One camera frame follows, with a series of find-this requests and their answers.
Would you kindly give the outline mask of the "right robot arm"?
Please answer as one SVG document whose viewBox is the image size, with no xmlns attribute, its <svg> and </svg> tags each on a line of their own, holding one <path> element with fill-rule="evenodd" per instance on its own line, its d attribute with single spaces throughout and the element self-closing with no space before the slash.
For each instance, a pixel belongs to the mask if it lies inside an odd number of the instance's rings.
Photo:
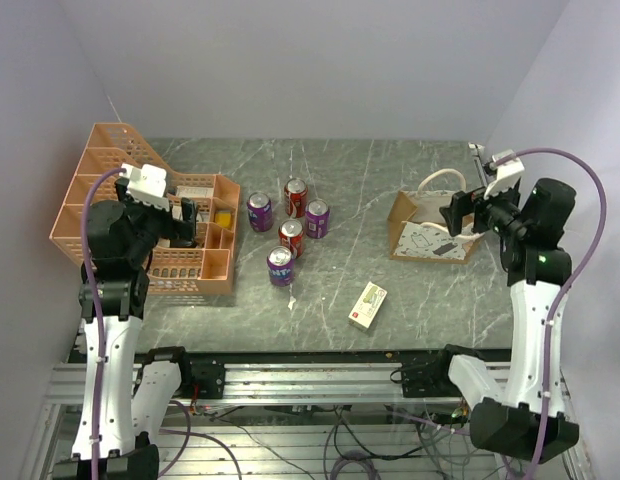
<svg viewBox="0 0 620 480">
<path fill-rule="evenodd" d="M 478 448 L 543 464 L 573 447 L 579 427 L 565 414 L 560 386 L 562 314 L 572 259 L 559 241 L 575 206 L 569 185 L 542 178 L 523 207 L 517 187 L 495 196 L 486 189 L 459 191 L 440 212 L 453 235 L 472 216 L 476 233 L 492 231 L 501 242 L 502 266 L 513 309 L 507 382 L 499 385 L 487 364 L 467 351 L 434 367 L 432 387 L 458 390 L 470 407 L 470 438 Z"/>
</svg>

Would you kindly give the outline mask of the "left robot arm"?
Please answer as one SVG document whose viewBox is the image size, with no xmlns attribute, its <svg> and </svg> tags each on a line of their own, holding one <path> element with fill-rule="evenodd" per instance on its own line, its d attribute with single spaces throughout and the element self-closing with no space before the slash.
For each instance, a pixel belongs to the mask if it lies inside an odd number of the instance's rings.
<svg viewBox="0 0 620 480">
<path fill-rule="evenodd" d="M 55 479 L 156 479 L 155 443 L 172 397 L 193 387 L 182 347 L 159 348 L 139 371 L 134 359 L 149 290 L 147 263 L 161 239 L 193 240 L 195 224 L 174 218 L 164 178 L 118 168 L 116 199 L 84 202 L 79 295 L 86 340 L 80 425 Z"/>
</svg>

